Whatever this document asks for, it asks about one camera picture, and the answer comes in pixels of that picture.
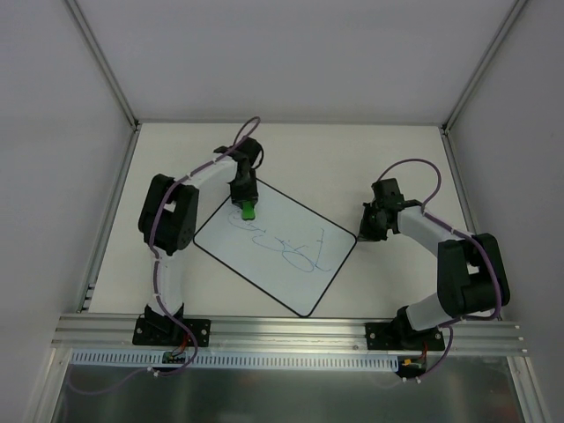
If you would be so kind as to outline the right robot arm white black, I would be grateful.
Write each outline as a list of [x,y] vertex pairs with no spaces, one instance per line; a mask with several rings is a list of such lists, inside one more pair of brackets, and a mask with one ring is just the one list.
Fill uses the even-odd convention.
[[471,234],[434,216],[418,200],[406,200],[397,180],[372,184],[374,198],[364,203],[360,241],[386,241],[401,234],[437,259],[436,291],[400,308],[383,330],[404,349],[423,342],[426,332],[462,320],[491,320],[510,301],[510,289],[496,238]]

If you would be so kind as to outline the white whiteboard black frame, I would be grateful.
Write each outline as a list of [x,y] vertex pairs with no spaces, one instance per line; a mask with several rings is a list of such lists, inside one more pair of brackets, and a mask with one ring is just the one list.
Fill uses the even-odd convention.
[[357,237],[270,184],[258,181],[255,218],[226,199],[197,231],[205,253],[299,317],[312,315]]

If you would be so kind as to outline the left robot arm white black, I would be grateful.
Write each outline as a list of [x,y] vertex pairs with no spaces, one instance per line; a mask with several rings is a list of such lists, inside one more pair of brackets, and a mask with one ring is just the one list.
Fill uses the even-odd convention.
[[200,189],[211,180],[227,184],[242,219],[253,220],[259,198],[256,168],[262,159],[263,147],[244,137],[230,147],[218,147],[210,160],[179,179],[164,174],[152,178],[137,224],[153,255],[152,298],[145,306],[143,335],[172,345],[185,333],[180,257],[197,230]]

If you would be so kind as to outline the green bone-shaped eraser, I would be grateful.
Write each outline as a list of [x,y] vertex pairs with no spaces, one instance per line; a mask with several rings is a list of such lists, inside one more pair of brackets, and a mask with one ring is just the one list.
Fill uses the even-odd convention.
[[254,220],[256,218],[255,206],[251,201],[241,203],[241,218],[245,221]]

